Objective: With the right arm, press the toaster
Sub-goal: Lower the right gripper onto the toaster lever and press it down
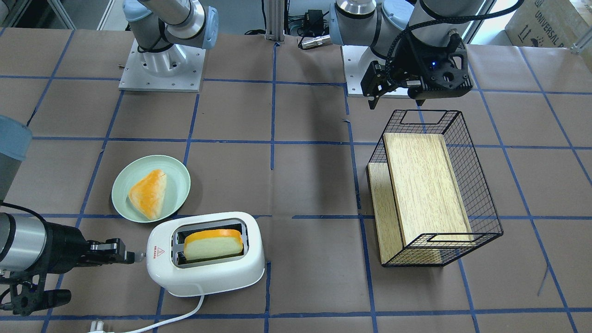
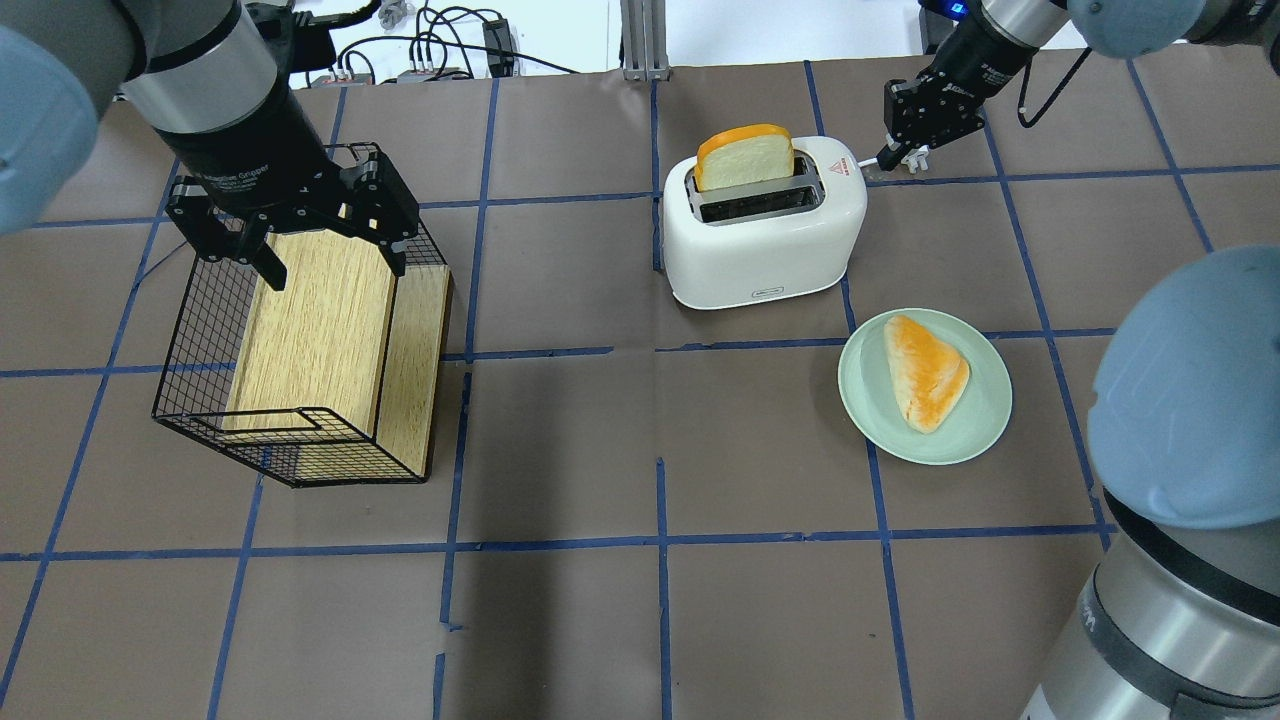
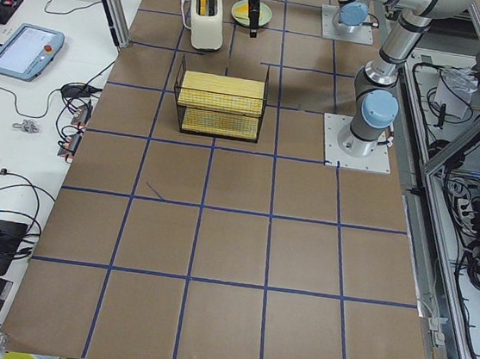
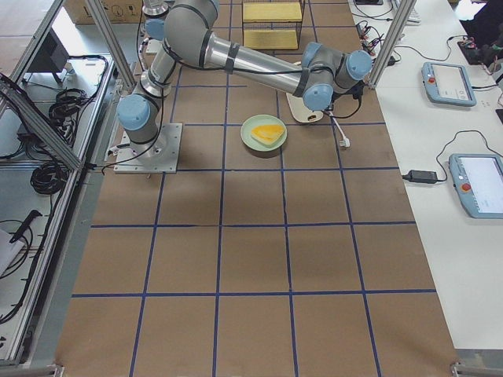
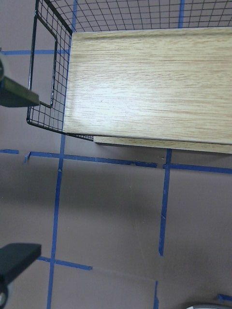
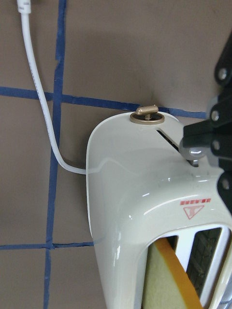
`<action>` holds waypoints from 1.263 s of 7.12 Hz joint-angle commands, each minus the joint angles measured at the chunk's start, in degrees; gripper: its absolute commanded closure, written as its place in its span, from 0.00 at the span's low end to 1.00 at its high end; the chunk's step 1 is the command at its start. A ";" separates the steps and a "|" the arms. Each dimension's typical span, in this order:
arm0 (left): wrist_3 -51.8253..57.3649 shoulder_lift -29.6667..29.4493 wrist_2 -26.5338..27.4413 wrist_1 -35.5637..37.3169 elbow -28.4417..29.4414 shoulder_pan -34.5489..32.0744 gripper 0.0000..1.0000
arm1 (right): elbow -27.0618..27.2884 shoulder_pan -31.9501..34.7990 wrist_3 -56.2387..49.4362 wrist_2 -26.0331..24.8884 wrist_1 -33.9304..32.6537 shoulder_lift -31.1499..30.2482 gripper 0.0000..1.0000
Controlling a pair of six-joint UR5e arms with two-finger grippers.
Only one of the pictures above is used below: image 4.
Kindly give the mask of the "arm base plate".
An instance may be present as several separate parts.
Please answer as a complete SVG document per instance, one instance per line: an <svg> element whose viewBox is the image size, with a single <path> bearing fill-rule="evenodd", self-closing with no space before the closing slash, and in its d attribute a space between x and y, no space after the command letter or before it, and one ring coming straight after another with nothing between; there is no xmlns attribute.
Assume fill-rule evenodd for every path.
<svg viewBox="0 0 503 377"><path fill-rule="evenodd" d="M182 139L182 123L163 123L154 143L137 145L123 131L122 143L128 144L117 154L112 168L117 174L175 174Z"/></svg>

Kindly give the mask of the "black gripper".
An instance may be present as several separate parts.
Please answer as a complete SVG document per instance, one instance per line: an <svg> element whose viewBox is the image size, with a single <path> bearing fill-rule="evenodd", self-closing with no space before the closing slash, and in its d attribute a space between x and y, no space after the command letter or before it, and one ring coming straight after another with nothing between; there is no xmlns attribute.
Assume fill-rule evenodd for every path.
<svg viewBox="0 0 503 377"><path fill-rule="evenodd" d="M335 105L336 100L344 95L351 95L354 100L357 100L358 101L358 109L359 109L362 105L362 95L363 95L364 87L365 87L365 83L362 80L360 80L354 86L352 86L349 90L345 91L344 93L334 92L332 94L332 102L329 106L329 109L334 109L334 105Z"/></svg>

